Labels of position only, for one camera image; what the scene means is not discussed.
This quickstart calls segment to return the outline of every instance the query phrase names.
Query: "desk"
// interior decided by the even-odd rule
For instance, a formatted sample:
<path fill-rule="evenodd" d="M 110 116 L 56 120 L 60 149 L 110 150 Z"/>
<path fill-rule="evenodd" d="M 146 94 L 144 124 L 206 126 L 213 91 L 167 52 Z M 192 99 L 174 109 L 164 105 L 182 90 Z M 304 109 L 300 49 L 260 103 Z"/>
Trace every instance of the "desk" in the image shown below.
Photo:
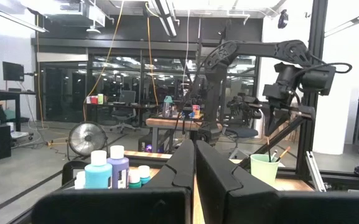
<path fill-rule="evenodd" d="M 176 120 L 174 119 L 159 119 L 159 118 L 149 118 L 146 120 L 146 125 L 152 128 L 152 152 L 157 152 L 158 147 L 158 138 L 159 138 L 159 129 L 169 129 L 169 144 L 170 147 L 172 147 L 173 142 L 173 135 L 174 135 L 174 129 Z M 201 126 L 201 122 L 195 122 L 195 121 L 185 121 L 185 131 L 190 131 L 190 138 L 195 138 L 195 134 L 199 127 Z M 182 130 L 182 127 L 184 125 L 183 120 L 178 121 L 177 130 Z M 222 125 L 217 124 L 218 128 L 222 130 Z"/>
<path fill-rule="evenodd" d="M 158 157 L 169 159 L 170 154 L 158 154 L 158 153 L 146 153 L 146 152 L 133 152 L 125 151 L 126 155 L 131 156 L 142 156 L 142 157 Z M 235 164 L 239 163 L 239 159 L 231 159 Z M 159 169 L 151 169 L 151 177 L 156 175 L 159 172 Z M 196 176 L 194 177 L 194 192 L 193 192 L 193 224 L 204 224 L 204 215 L 202 210 L 202 204 L 200 201 L 200 195 L 198 194 L 197 180 Z M 287 179 L 276 179 L 276 182 L 273 186 L 277 190 L 303 190 L 303 191 L 313 191 L 302 180 L 287 180 Z"/>
<path fill-rule="evenodd" d="M 98 122 L 98 107 L 108 107 L 108 108 L 130 108 L 130 109 L 135 109 L 138 111 L 138 116 L 139 116 L 139 127 L 142 126 L 142 121 L 143 121 L 143 111 L 144 110 L 156 110 L 158 108 L 157 105 L 111 105 L 111 104 L 102 104 L 102 105 L 96 105 L 96 104 L 87 104 L 87 106 L 91 106 L 91 108 L 95 109 L 95 119 L 90 118 L 90 120 L 94 121 L 94 122 Z"/>
<path fill-rule="evenodd" d="M 34 91 L 4 91 L 0 90 L 0 100 L 15 101 L 15 124 L 16 131 L 21 131 L 20 95 L 35 95 Z"/>

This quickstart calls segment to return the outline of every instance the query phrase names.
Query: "wooden table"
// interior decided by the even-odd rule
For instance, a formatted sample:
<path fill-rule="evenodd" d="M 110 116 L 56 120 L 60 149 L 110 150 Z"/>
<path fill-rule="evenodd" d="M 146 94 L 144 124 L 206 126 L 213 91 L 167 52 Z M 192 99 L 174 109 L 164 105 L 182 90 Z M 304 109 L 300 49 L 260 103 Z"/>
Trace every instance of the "wooden table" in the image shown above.
<path fill-rule="evenodd" d="M 169 146 L 172 149 L 172 143 L 175 132 L 176 120 L 174 119 L 159 119 L 159 118 L 148 118 L 146 120 L 146 125 L 152 128 L 152 152 L 157 152 L 158 142 L 159 142 L 159 129 L 168 129 L 169 130 Z M 178 120 L 178 125 L 176 130 L 182 130 L 184 125 L 183 120 Z M 201 127 L 202 122 L 195 121 L 185 121 L 185 131 L 190 131 L 190 135 L 194 135 L 197 130 Z M 222 125 L 217 124 L 218 128 L 222 130 Z"/>
<path fill-rule="evenodd" d="M 147 152 L 134 152 L 134 151 L 125 151 L 126 155 L 131 156 L 146 156 L 146 157 L 158 157 L 169 159 L 172 155 L 170 154 L 159 154 L 159 153 L 147 153 Z M 239 159 L 231 159 L 230 161 L 235 164 L 239 163 Z M 155 176 L 159 172 L 159 169 L 151 169 L 151 177 Z M 289 180 L 289 179 L 276 179 L 273 187 L 277 190 L 303 190 L 303 191 L 313 191 L 302 180 Z M 198 194 L 197 179 L 194 177 L 194 192 L 193 192 L 193 224 L 204 224 L 204 215 L 202 204 L 200 201 L 200 195 Z"/>

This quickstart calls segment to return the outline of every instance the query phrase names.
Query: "paint bottle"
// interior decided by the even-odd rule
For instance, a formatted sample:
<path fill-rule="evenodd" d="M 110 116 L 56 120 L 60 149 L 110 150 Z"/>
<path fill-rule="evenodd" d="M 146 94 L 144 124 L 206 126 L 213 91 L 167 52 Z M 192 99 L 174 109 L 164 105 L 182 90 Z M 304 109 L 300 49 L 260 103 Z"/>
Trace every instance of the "paint bottle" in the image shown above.
<path fill-rule="evenodd" d="M 85 167 L 86 189 L 108 189 L 111 186 L 112 166 L 106 161 L 107 152 L 91 152 L 91 164 Z"/>
<path fill-rule="evenodd" d="M 84 189 L 85 188 L 85 171 L 80 171 L 77 173 L 77 176 L 74 180 L 74 189 Z"/>
<path fill-rule="evenodd" d="M 129 159 L 124 157 L 124 146 L 111 146 L 110 158 L 107 163 L 113 166 L 113 189 L 126 189 L 128 187 Z"/>
<path fill-rule="evenodd" d="M 142 187 L 141 177 L 138 170 L 130 170 L 128 174 L 128 188 L 136 189 Z"/>
<path fill-rule="evenodd" d="M 149 182 L 150 180 L 150 167 L 149 166 L 139 166 L 139 175 L 141 176 L 142 186 Z"/>

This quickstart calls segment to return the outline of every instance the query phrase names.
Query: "light blue paint bottle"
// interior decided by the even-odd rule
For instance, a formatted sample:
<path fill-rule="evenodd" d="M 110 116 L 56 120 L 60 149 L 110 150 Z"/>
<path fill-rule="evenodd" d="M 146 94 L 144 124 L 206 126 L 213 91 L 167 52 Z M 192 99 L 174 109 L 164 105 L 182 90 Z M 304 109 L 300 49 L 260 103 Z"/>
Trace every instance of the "light blue paint bottle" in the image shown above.
<path fill-rule="evenodd" d="M 106 157 L 106 151 L 91 152 L 91 164 L 85 167 L 86 189 L 108 189 L 111 187 L 113 167 L 106 162 Z"/>

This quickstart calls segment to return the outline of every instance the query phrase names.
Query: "wooden workbench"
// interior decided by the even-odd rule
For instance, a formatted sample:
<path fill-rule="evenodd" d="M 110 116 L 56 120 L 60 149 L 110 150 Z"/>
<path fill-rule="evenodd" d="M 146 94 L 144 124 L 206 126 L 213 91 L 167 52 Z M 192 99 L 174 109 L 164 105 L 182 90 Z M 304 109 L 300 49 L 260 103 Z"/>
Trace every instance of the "wooden workbench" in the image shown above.
<path fill-rule="evenodd" d="M 158 158 L 171 158 L 170 154 L 158 154 L 158 153 L 147 153 L 147 152 L 134 152 L 134 151 L 125 151 L 126 155 L 131 156 L 146 156 L 146 157 L 158 157 Z M 234 163 L 239 163 L 239 159 L 231 159 Z M 155 176 L 159 172 L 159 169 L 151 169 L 151 177 Z M 193 224 L 204 224 L 204 215 L 202 210 L 202 204 L 200 201 L 200 195 L 198 194 L 197 179 L 194 177 L 194 192 L 193 192 Z M 287 180 L 287 179 L 276 179 L 276 182 L 273 186 L 278 190 L 303 190 L 303 191 L 313 191 L 302 180 Z"/>

